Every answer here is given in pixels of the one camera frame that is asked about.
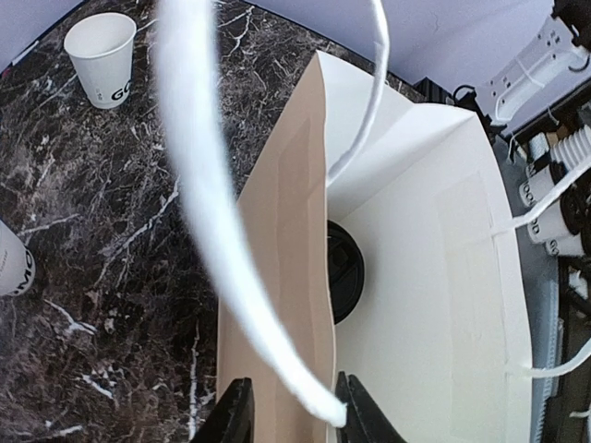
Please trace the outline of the black plastic cup lid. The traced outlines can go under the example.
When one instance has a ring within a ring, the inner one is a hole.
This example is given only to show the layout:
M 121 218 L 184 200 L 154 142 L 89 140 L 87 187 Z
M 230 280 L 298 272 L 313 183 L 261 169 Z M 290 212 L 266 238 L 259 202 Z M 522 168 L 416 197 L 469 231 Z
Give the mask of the black plastic cup lid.
M 327 263 L 334 324 L 355 309 L 365 282 L 365 262 L 353 237 L 338 223 L 328 221 Z

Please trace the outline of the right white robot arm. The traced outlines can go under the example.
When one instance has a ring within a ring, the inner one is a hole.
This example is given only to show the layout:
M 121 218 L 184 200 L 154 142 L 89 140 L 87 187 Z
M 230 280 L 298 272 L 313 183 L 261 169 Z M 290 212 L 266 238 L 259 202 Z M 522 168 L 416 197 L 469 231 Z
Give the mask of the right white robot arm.
M 533 40 L 506 67 L 480 86 L 459 86 L 452 100 L 475 112 L 485 131 L 496 136 L 556 77 L 589 64 L 590 3 L 556 1 Z

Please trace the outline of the brown paper bag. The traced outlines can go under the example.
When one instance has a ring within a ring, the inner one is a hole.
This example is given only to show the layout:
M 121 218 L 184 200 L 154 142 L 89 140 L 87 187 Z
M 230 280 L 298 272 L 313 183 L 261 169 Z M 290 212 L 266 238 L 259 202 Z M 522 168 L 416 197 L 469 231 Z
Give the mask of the brown paper bag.
M 536 368 L 517 230 L 589 167 L 513 216 L 476 115 L 415 104 L 314 54 L 243 191 L 227 165 L 215 8 L 158 5 L 156 78 L 188 229 L 222 301 L 217 387 L 248 377 L 257 442 L 333 442 L 355 375 L 408 442 L 527 442 Z M 365 262 L 359 302 L 334 324 L 328 221 Z

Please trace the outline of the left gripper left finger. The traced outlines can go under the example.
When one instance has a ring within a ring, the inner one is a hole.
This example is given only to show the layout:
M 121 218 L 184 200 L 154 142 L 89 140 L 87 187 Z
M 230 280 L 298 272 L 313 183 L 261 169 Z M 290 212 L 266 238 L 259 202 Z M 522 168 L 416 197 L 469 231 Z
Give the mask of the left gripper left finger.
M 253 442 L 253 387 L 250 378 L 235 378 L 231 382 L 189 442 Z

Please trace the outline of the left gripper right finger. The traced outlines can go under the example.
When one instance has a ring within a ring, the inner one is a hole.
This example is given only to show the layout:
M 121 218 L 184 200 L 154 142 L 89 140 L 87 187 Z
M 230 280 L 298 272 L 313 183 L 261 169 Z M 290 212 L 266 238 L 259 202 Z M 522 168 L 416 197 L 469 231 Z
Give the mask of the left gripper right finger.
M 338 373 L 336 396 L 347 407 L 346 424 L 336 430 L 338 443 L 405 443 L 355 375 Z

